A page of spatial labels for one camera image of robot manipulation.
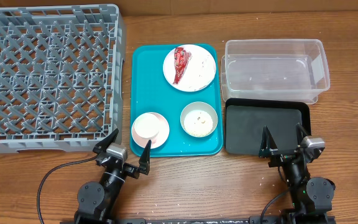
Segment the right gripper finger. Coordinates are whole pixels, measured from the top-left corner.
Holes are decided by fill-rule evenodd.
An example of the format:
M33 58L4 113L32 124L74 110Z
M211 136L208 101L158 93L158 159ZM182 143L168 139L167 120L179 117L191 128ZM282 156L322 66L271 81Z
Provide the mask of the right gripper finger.
M309 136L310 134L300 123L297 123L295 127L296 127L297 143L298 145L301 145L302 140L305 137Z
M259 157L272 157L278 151L278 147L267 126L263 127L262 142L259 150Z

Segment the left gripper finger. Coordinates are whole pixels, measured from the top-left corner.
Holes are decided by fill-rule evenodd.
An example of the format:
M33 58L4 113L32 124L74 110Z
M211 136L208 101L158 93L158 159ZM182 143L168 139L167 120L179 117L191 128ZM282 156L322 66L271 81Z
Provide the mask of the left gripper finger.
M112 143L115 143L118 134L119 134L119 130L116 128L111 134L109 134L104 139L102 139L100 142L95 144L95 146L93 148L93 152L96 154L106 152L107 148Z
M144 148L144 151L139 159L139 172L145 175L149 174L150 171L150 151L151 151L152 141L148 140Z

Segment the grey-green bowl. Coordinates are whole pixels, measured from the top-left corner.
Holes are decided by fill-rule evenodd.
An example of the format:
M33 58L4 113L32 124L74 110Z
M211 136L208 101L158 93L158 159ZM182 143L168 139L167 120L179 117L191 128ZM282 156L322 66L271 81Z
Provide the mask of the grey-green bowl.
M180 124L183 128L183 130L185 131L184 129L184 119L185 119L185 116L190 112L190 111L193 111L193 110L203 110L207 113L209 113L213 119L213 129L212 131L207 135L209 136L217 127L218 125L218 114L216 112L216 110L209 104L205 103L205 102L202 102L202 101L196 101L196 102L192 102L190 103L189 105L185 106L184 109L182 110L181 112L181 115L180 115Z

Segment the red snack wrapper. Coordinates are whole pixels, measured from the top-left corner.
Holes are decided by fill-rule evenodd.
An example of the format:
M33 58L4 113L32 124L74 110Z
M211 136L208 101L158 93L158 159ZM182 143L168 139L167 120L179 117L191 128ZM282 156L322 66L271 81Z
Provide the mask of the red snack wrapper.
M174 67L175 67L175 78L173 81L174 85L179 84L181 81L189 61L191 60L192 54L190 51L185 50L183 47L177 47L174 51Z

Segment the white paper cup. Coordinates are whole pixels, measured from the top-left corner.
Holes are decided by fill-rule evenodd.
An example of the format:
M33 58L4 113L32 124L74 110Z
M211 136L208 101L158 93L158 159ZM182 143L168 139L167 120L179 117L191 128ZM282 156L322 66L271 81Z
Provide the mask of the white paper cup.
M160 121L152 113L144 113L134 121L134 131L144 139L154 138L160 131Z

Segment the rice pile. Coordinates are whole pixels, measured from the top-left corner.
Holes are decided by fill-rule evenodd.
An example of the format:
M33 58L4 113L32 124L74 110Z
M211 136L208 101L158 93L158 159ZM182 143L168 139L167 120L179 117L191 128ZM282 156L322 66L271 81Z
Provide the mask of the rice pile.
M184 119L185 131L194 137L205 137L213 129L211 115L203 110L190 111Z

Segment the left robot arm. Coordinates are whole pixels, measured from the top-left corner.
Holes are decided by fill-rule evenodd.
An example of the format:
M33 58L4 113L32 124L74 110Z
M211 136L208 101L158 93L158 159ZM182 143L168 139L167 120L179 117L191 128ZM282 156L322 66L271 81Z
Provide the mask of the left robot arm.
M101 179L83 184L78 193L78 209L74 223L114 223L112 210L127 177L138 179L150 171L150 150L152 141L148 140L139 159L139 165L126 162L127 149L115 143L119 130L96 143L93 152L98 166L104 167Z

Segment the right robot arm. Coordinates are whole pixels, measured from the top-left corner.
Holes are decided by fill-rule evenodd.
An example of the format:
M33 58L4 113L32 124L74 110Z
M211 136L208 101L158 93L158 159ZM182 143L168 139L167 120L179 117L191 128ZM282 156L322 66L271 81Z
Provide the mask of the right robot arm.
M307 168L307 164L322 154L325 142L309 135L299 123L296 137L298 145L295 149L279 151L268 127L263 127L259 157L270 159L268 166L278 169L287 189L266 204L259 223L334 223L334 217L327 216L327 213L332 210L335 183L323 177L310 176ZM293 207L269 220L265 216L268 208L286 194L290 194Z

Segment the small pink plate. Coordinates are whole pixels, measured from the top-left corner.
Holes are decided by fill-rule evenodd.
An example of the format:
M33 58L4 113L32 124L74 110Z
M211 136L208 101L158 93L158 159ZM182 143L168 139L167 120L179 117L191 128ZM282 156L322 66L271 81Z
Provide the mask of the small pink plate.
M165 141L168 139L168 136L170 133L170 127L169 127L168 121L159 113L156 113L156 112L148 112L148 113L152 113L152 114L156 115L156 117L159 119L159 121L160 121L159 133L152 139L141 138L134 131L134 126L133 126L134 123L133 123L132 127L131 127L131 135L132 135L132 139L138 146L145 147L147 144L147 141L151 140L152 141L151 149L155 149L155 148L162 146L165 143Z

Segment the black tray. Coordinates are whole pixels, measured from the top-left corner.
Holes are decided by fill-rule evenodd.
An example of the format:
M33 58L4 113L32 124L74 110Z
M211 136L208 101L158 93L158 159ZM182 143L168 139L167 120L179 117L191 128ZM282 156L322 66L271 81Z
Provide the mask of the black tray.
M225 109L224 145L229 154L257 156L264 126L281 151L297 147L296 124L311 134L310 110L302 102L230 98Z

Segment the teal serving tray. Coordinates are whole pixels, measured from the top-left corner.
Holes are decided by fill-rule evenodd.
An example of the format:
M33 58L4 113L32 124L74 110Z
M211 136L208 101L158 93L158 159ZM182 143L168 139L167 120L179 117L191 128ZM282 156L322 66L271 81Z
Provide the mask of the teal serving tray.
M185 92L172 86L163 74L166 56L177 44L144 45L132 56L131 122L143 113L156 112L168 122L167 140L151 149L151 157L208 156L218 153L224 144L223 116L218 63L214 79L201 90ZM217 128L208 136L197 138L183 130L180 115L185 106L202 101L217 112Z

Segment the clear plastic bin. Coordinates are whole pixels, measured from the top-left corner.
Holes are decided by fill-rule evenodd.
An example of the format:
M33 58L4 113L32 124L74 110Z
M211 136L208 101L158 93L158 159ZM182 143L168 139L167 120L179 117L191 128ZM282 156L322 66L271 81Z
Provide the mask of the clear plastic bin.
M330 89L318 39L229 40L221 59L221 94L230 98L314 104Z

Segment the grey plastic dish rack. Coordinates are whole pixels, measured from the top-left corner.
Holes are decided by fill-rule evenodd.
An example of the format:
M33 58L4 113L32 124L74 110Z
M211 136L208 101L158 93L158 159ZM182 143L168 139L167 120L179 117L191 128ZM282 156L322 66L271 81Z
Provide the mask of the grey plastic dish rack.
M121 130L125 47L114 4L0 7L0 154L90 151Z

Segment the large white plate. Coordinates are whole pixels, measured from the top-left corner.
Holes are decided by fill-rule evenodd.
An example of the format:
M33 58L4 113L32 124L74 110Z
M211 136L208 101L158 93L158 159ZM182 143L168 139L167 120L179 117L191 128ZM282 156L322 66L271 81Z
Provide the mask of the large white plate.
M212 54L199 45L185 44L178 47L190 51L191 60L179 84L174 85L174 51L177 47L169 51L163 61L163 75L166 81L177 90L185 92L194 92L206 88L214 80L216 74L216 61Z

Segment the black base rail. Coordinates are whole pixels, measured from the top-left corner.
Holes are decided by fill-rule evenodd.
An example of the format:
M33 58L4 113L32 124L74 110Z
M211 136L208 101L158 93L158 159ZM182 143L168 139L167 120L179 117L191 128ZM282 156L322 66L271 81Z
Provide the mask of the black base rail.
M74 221L63 221L61 224L74 224ZM79 221L78 223L114 223L114 224L257 224L261 223L258 216L251 216L249 218L243 219L181 219L181 220L146 220L144 218L129 218L129 219L120 219L120 220L108 220L108 221ZM264 224L279 224L281 222L279 216L266 216L264 217ZM335 217L328 217L328 224L335 224Z

